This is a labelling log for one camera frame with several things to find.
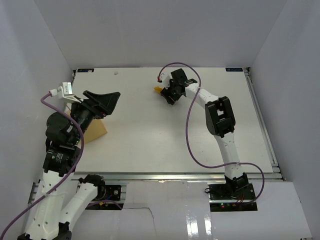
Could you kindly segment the yellow snack bar wrapper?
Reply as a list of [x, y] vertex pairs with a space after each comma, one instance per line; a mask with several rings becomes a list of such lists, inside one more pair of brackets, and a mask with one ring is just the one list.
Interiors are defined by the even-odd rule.
[[163, 89], [164, 89], [164, 88], [163, 88], [163, 87], [160, 87], [160, 86], [154, 87], [155, 92], [158, 93], [159, 95], [161, 95], [161, 92], [162, 92]]

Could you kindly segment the brown paper bag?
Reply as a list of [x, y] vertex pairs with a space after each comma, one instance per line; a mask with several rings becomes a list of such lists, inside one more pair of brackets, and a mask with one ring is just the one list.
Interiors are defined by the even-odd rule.
[[84, 144], [88, 144], [108, 133], [102, 120], [95, 118], [88, 110], [78, 109], [72, 113], [71, 104], [67, 104], [64, 112], [80, 126], [84, 135]]

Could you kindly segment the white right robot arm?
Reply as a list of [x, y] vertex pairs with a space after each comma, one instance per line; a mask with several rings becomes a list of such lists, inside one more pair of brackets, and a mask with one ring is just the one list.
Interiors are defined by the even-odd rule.
[[182, 96], [192, 100], [186, 117], [185, 139], [191, 158], [201, 167], [217, 169], [219, 166], [208, 166], [200, 163], [192, 153], [189, 141], [189, 120], [192, 107], [195, 103], [201, 106], [205, 112], [205, 124], [207, 130], [215, 138], [224, 168], [226, 195], [236, 200], [244, 197], [244, 189], [249, 185], [247, 174], [244, 172], [235, 144], [236, 120], [230, 99], [226, 96], [218, 97], [201, 87], [201, 80], [188, 79], [183, 69], [177, 69], [170, 75], [160, 72], [157, 81], [163, 84], [159, 94], [165, 98], [168, 104], [174, 105]]

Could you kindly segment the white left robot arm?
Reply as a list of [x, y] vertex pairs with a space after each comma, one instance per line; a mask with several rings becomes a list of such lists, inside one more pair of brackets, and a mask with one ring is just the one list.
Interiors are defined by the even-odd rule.
[[43, 163], [40, 197], [30, 207], [35, 208], [31, 224], [18, 236], [19, 240], [70, 240], [73, 228], [93, 199], [105, 196], [103, 177], [89, 174], [79, 179], [80, 188], [64, 204], [68, 187], [84, 151], [84, 133], [93, 120], [113, 113], [121, 94], [96, 94], [84, 91], [84, 99], [70, 96], [70, 114], [46, 102], [54, 110], [46, 121], [46, 155]]

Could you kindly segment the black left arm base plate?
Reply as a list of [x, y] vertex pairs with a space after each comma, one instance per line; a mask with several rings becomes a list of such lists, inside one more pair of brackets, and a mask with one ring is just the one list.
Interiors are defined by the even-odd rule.
[[121, 210], [121, 185], [105, 185], [87, 206], [87, 210]]

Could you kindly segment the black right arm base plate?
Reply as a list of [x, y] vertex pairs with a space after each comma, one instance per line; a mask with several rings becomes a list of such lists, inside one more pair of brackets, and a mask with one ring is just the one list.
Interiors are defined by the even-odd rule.
[[229, 192], [226, 184], [210, 184], [204, 192], [209, 196], [212, 213], [256, 212], [258, 210], [256, 202], [249, 203], [256, 197], [251, 183], [235, 193]]

